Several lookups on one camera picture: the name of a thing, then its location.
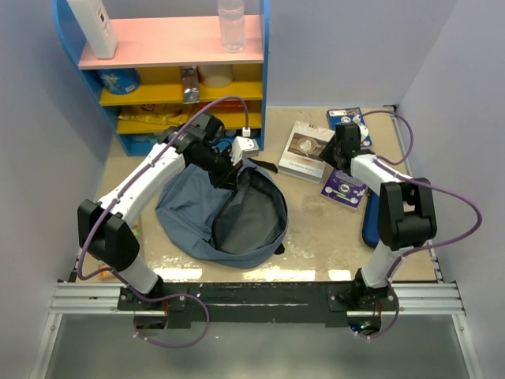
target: yellow shelf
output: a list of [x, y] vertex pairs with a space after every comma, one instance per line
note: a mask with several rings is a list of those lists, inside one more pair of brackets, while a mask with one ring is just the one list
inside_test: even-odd
[[[158, 103], [182, 103], [180, 67], [149, 67], [137, 69], [140, 87], [128, 95], [112, 95], [102, 90], [103, 106]], [[200, 101], [212, 101], [236, 95], [245, 100], [263, 99], [261, 64], [235, 65], [234, 82], [224, 88], [209, 88], [200, 84]]]
[[[211, 111], [215, 117], [223, 121], [225, 129], [240, 129], [244, 127], [245, 116], [242, 109]], [[251, 129], [261, 129], [261, 109], [252, 106], [249, 112], [249, 126]], [[122, 121], [118, 122], [118, 134], [159, 133], [167, 129], [166, 125], [147, 124], [145, 122]]]

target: water bottle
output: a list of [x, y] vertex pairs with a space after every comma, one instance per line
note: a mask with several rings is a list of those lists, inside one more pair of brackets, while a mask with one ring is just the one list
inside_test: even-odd
[[230, 53], [245, 47], [244, 0], [218, 0], [221, 44]]

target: white wall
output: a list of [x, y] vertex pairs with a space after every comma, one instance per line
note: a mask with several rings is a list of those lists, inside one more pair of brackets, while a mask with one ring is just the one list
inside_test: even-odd
[[[456, 0], [271, 0], [268, 104], [396, 104]], [[112, 18], [217, 14], [217, 0], [104, 0]], [[259, 0], [245, 0], [257, 13]]]
[[0, 377], [28, 377], [58, 278], [77, 252], [77, 206], [110, 133], [58, 44], [51, 2], [0, 12]]
[[[503, 378], [505, 248], [505, 2], [459, 0], [401, 102], [414, 127], [414, 174], [472, 197], [482, 228], [439, 251], [446, 280], [456, 279], [488, 379]], [[474, 221], [469, 209], [437, 197], [438, 239]]]

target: tabletop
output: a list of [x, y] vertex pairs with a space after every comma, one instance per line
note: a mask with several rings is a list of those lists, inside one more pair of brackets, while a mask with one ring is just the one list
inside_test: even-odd
[[[295, 121], [328, 127], [327, 108], [269, 107], [266, 121], [265, 149], [257, 158], [277, 164]], [[391, 160], [402, 156], [391, 118], [374, 114], [365, 119], [372, 137], [372, 150]], [[115, 188], [143, 157], [128, 157], [114, 139], [103, 174], [98, 197]], [[396, 167], [405, 173], [405, 167]], [[331, 167], [327, 165], [320, 184], [286, 174], [270, 173], [283, 192], [289, 209], [289, 229], [284, 239], [285, 253], [274, 255], [255, 269], [230, 268], [209, 261], [198, 261], [175, 247], [166, 236], [155, 214], [157, 194], [140, 217], [141, 254], [150, 268], [165, 281], [320, 281], [351, 280], [365, 265], [373, 249], [361, 239], [366, 208], [364, 199], [357, 209], [346, 207], [320, 194]], [[84, 272], [97, 269], [96, 260], [87, 255]], [[435, 280], [428, 252], [420, 252], [404, 261], [395, 280]], [[93, 278], [92, 282], [113, 281]]]

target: floor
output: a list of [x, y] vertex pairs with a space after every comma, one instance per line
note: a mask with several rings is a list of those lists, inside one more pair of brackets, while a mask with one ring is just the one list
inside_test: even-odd
[[[260, 153], [259, 159], [272, 163], [279, 161], [296, 120], [327, 127], [326, 110], [268, 108], [266, 148]], [[390, 117], [374, 114], [365, 121], [370, 129], [372, 149], [389, 159], [400, 159], [401, 151]], [[125, 156], [118, 142], [114, 141], [99, 196], [111, 191], [141, 161], [141, 157]], [[403, 166], [398, 169], [405, 172]], [[286, 174], [273, 174], [289, 207], [289, 230], [284, 241], [286, 252], [273, 256], [253, 270], [196, 261], [176, 248], [154, 212], [159, 195], [149, 202], [140, 218], [143, 257], [166, 281], [350, 280], [366, 264], [373, 251], [361, 240], [366, 201], [353, 210], [320, 195], [330, 173], [331, 168], [327, 167], [320, 184]], [[87, 256], [85, 272], [96, 268], [96, 261]], [[421, 252], [409, 257], [396, 273], [395, 279], [434, 280], [435, 273], [428, 253]]]
[[[186, 349], [134, 339], [132, 323], [131, 315], [64, 316], [46, 378], [469, 378], [451, 316], [400, 317], [370, 343], [348, 328], [212, 323]], [[202, 327], [166, 330], [156, 339], [188, 341]]]

